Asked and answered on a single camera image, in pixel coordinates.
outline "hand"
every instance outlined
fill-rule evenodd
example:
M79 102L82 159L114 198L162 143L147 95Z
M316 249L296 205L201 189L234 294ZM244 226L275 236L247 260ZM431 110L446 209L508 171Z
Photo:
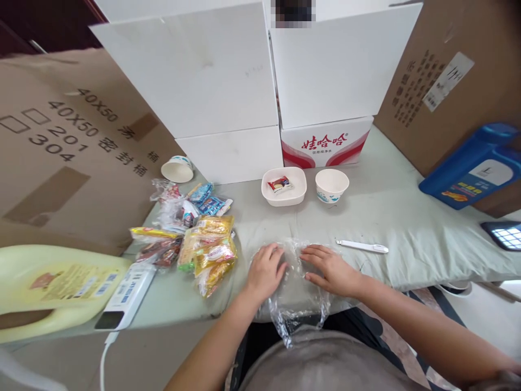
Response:
M332 249L312 244L302 250L300 258L324 274L322 278L306 273L306 280L338 296L359 298L362 294L367 276L352 268Z
M288 264L278 266L283 253L277 243L271 243L261 247L253 257L243 291L259 306L273 294L284 276Z

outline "smartphone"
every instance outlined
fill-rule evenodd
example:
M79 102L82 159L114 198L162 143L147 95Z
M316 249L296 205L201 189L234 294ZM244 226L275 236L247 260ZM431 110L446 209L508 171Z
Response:
M487 222L480 225L502 249L521 251L520 222Z

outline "paper cup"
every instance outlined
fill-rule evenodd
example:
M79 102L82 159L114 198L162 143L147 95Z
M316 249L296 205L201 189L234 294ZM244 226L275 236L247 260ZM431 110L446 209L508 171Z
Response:
M349 186L349 178L342 171L323 169L315 176L316 196L326 204L334 204Z
M194 177L194 166L187 157L173 156L163 164L161 174L172 182L184 183Z

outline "gray shirt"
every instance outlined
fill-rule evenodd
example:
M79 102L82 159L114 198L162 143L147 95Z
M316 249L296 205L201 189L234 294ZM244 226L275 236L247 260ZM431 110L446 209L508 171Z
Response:
M293 344L292 349L286 349L281 341L267 350L250 368L239 391L427 390L379 352L347 334L300 331L293 336ZM512 376L506 382L487 382L472 389L521 390Z

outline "power strip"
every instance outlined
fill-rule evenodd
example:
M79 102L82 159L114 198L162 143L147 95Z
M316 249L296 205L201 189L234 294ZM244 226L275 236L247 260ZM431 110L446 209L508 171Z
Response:
M132 264L94 328L119 331L130 326L156 271L157 268L151 264Z

